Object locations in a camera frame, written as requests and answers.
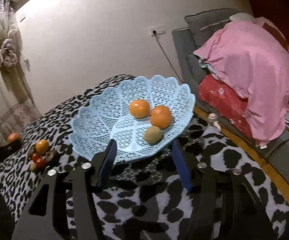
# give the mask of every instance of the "cow print tablecloth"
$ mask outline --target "cow print tablecloth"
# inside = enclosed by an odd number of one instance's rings
[[[22,132],[23,148],[0,165],[0,190],[17,221],[27,200],[43,176],[28,171],[30,160],[27,151],[40,139],[50,142],[61,153],[59,172],[71,171],[85,162],[72,150],[68,135],[72,133],[71,119],[79,108],[89,105],[89,100],[104,88],[133,79],[130,75],[109,78],[50,110],[28,125]],[[241,169],[248,179],[266,212],[273,228],[280,236],[289,224],[289,206],[275,184],[259,165],[232,141],[214,127],[194,115],[187,129],[179,137],[185,150],[199,161],[214,169],[225,171]],[[75,237],[72,193],[69,191],[67,215],[70,232]],[[192,211],[192,194],[182,188],[170,149],[155,156],[113,168],[108,188],[94,194],[98,216],[107,239],[184,239]],[[216,209],[215,225],[220,221]]]

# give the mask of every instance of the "gray cushion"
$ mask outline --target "gray cushion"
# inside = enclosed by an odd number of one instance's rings
[[[231,15],[234,15],[238,12],[239,11],[235,9],[225,8],[186,16],[185,21],[190,28],[196,46],[201,47],[214,34],[214,32],[222,29],[228,22],[212,25],[203,30],[200,30],[201,28],[206,27],[209,24],[214,24],[229,19]]]
[[[208,69],[202,68],[199,65],[199,57],[195,54],[189,53],[186,55],[186,60],[189,66],[189,69],[194,76],[195,81],[200,84],[202,80],[209,73]]]

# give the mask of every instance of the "wall outlet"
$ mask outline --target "wall outlet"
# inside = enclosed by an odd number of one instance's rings
[[[151,36],[154,36],[153,31],[156,31],[157,32],[156,34],[166,33],[164,25],[148,28],[148,31]]]

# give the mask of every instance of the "cherry tomato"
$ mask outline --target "cherry tomato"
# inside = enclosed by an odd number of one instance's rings
[[[37,153],[32,154],[31,159],[33,160],[34,163],[36,163],[37,159],[41,159],[41,156]]]
[[[36,160],[36,165],[38,169],[44,169],[46,167],[46,162],[44,159],[39,158]]]

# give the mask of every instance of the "cable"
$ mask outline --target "cable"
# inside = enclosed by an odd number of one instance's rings
[[[168,56],[166,55],[166,52],[164,51],[163,47],[161,46],[161,44],[160,44],[160,42],[159,42],[159,40],[158,40],[157,32],[156,32],[155,30],[153,30],[152,33],[154,34],[154,36],[155,36],[155,38],[156,38],[156,41],[157,41],[160,49],[163,51],[163,54],[165,55],[167,61],[169,62],[170,67],[172,68],[172,70],[174,71],[174,73],[175,73],[175,75],[178,77],[178,79],[181,81],[181,83],[183,83],[182,79],[181,79],[180,76],[177,74],[177,72],[176,72],[176,70],[174,69],[173,65],[171,64]]]

